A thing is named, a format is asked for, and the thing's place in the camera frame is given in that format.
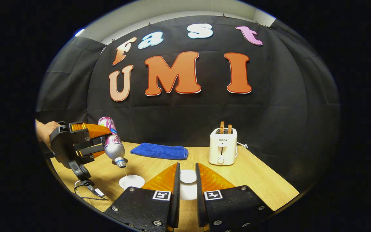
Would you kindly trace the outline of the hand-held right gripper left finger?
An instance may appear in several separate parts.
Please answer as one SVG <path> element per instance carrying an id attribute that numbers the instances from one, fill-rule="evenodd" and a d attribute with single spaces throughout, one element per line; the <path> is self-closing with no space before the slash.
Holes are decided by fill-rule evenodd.
<path id="1" fill-rule="evenodd" d="M 176 163 L 142 188 L 129 186 L 105 214 L 135 231 L 174 231 L 179 224 L 180 173 L 181 165 Z"/>

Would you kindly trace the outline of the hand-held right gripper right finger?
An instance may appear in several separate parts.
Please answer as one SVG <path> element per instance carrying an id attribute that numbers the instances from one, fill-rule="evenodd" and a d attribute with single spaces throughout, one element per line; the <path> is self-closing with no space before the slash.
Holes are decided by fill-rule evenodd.
<path id="1" fill-rule="evenodd" d="M 227 179 L 196 163 L 197 215 L 205 232 L 253 232 L 274 211 L 247 185 Z"/>

